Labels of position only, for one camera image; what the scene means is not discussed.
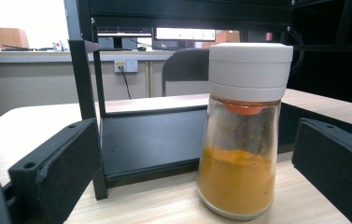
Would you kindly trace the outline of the dark computer monitor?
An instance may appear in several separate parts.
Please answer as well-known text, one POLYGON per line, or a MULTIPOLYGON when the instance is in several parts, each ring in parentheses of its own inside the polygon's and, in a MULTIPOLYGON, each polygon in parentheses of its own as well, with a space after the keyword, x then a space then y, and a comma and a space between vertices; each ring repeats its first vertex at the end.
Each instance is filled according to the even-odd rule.
POLYGON ((151 38, 150 28, 99 27, 98 42, 102 50, 132 50, 138 48, 138 38, 151 38))

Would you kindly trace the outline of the long beige counter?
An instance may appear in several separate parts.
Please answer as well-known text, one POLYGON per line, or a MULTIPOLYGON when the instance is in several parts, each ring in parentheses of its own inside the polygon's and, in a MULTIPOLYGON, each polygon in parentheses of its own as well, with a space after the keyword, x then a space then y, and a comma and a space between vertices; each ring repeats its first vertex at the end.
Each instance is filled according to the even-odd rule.
MULTIPOLYGON (((160 97, 167 50, 101 54, 105 99, 160 97), (138 71, 114 71, 115 61, 137 60, 138 71)), ((77 88, 68 51, 0 51, 0 116, 24 106, 73 104, 77 88)))

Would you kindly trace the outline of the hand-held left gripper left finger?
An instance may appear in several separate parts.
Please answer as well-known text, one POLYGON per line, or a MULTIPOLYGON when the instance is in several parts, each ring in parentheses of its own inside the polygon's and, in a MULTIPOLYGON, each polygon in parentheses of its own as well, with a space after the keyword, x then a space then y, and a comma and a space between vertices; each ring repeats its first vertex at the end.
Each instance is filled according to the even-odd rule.
POLYGON ((17 221, 63 224, 101 167, 96 120, 66 126, 8 169, 17 221))

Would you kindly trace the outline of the brown wooden box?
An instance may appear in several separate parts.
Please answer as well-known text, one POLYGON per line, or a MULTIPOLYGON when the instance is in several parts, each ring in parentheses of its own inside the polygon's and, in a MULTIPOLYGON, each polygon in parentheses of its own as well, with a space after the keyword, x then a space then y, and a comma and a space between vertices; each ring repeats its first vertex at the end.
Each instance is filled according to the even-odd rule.
POLYGON ((29 42, 24 30, 0 27, 0 49, 5 46, 28 48, 29 42))

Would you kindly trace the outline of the glass spice jar white lid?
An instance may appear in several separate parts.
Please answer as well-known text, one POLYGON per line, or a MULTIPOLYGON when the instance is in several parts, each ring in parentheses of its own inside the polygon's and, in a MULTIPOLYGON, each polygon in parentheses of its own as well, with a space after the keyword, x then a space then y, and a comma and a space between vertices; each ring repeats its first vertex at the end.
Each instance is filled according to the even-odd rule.
POLYGON ((222 43, 209 50, 210 96, 196 181, 211 210, 249 220, 275 194, 281 99, 293 47, 222 43))

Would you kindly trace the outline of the black metal shelf rack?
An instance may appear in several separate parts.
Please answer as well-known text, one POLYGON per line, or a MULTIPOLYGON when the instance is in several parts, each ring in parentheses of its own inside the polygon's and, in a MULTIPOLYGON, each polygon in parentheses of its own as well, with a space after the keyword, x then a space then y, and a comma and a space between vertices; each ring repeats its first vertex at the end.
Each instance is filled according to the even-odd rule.
MULTIPOLYGON (((99 118, 103 168, 97 199, 110 188, 196 170, 205 105, 106 112, 99 27, 205 28, 273 33, 294 47, 289 87, 352 102, 352 0, 64 0, 77 96, 99 118)), ((352 124, 335 125, 352 133, 352 124)))

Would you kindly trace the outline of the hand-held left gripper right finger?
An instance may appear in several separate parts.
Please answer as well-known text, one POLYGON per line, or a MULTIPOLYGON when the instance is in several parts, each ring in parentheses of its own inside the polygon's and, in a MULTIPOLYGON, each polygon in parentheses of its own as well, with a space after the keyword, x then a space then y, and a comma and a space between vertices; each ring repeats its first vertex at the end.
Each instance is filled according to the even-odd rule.
POLYGON ((292 164, 352 222, 352 134, 301 119, 292 164))

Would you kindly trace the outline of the white wall socket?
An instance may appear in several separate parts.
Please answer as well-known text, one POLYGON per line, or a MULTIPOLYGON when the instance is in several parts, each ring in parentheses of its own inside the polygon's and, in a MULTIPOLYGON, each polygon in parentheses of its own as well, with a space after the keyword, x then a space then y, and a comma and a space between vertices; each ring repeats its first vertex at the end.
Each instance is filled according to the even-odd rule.
POLYGON ((125 73, 136 73, 138 71, 138 61, 137 60, 115 61, 114 71, 116 73, 120 73, 121 71, 125 73))

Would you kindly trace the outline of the lit computer monitor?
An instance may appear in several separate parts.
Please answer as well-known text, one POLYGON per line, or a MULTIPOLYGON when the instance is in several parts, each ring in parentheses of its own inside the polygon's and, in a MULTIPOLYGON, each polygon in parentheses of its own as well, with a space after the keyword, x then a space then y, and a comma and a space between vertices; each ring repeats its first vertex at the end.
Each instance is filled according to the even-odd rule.
POLYGON ((216 31, 211 29, 156 28, 155 37, 160 40, 214 41, 216 31))

